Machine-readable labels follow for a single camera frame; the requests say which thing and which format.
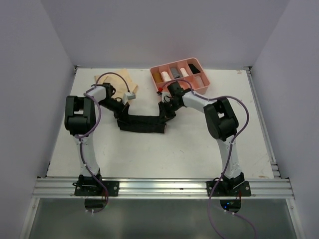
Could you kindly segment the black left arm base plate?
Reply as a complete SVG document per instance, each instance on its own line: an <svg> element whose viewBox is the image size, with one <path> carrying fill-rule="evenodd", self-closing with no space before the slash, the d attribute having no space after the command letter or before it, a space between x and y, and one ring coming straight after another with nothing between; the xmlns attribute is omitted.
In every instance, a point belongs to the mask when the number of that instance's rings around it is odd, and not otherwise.
<svg viewBox="0 0 319 239"><path fill-rule="evenodd" d="M98 178L100 183L98 183L93 177L85 177L80 175L76 182L72 185L75 187L75 196L106 196L105 188L109 197L117 197L120 188L119 181L104 181Z"/></svg>

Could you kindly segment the black underwear orange trim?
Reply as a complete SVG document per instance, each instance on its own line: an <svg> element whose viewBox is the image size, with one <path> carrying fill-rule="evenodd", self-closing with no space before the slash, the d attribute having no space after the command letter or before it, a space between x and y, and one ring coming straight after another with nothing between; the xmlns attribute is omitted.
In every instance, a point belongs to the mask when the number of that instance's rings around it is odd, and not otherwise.
<svg viewBox="0 0 319 239"><path fill-rule="evenodd" d="M129 105L117 117L120 130L136 133L165 133L166 122L176 116L169 103L159 102L158 116L139 116L129 114Z"/></svg>

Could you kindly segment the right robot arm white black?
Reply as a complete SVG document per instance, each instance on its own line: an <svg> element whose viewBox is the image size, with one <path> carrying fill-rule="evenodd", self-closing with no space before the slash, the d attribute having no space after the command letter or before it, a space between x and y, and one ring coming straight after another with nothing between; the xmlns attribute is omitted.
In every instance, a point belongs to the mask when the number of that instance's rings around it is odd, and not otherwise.
<svg viewBox="0 0 319 239"><path fill-rule="evenodd" d="M244 103L234 96L207 98L197 93L192 86L183 89L179 82L171 80L158 88L163 103L167 103L174 112L181 107L192 108L204 113L210 135L217 140L223 171L221 173L222 190L226 195L234 195L244 183L244 174L239 165L236 138L247 127L249 112ZM246 113L246 122L238 130L239 121L229 102L237 101Z"/></svg>

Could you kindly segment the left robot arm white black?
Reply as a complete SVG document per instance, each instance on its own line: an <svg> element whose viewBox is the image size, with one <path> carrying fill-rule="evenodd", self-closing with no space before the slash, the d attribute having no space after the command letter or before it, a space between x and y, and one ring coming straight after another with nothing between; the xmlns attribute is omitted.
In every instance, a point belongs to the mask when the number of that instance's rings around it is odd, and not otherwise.
<svg viewBox="0 0 319 239"><path fill-rule="evenodd" d="M114 108L115 103L124 106L135 98L133 92L127 91L123 94L122 100L117 101L113 98L115 92L111 84L103 83L92 85L82 97L66 98L64 125L78 147L80 176L90 179L86 184L86 190L94 196L101 194L104 189L93 143L94 131L102 117L101 104L106 103L108 107Z"/></svg>

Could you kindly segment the pink underwear cream waistband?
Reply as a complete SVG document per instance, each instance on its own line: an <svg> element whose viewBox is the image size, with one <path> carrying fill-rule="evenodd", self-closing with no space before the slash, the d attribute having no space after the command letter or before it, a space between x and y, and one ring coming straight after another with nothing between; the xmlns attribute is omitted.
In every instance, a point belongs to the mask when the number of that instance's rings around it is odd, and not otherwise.
<svg viewBox="0 0 319 239"><path fill-rule="evenodd" d="M196 76L195 79L196 79L196 82L197 82L199 88L202 88L205 86L204 82L200 76Z"/></svg>

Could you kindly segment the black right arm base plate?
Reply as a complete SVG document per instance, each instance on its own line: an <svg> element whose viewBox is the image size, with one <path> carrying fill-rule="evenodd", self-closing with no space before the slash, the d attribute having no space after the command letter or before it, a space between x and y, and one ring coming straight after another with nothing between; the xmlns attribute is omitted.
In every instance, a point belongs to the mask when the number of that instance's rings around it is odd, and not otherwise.
<svg viewBox="0 0 319 239"><path fill-rule="evenodd" d="M223 176L212 193L213 197L250 197L251 195L250 184L245 180L243 173L231 179Z"/></svg>

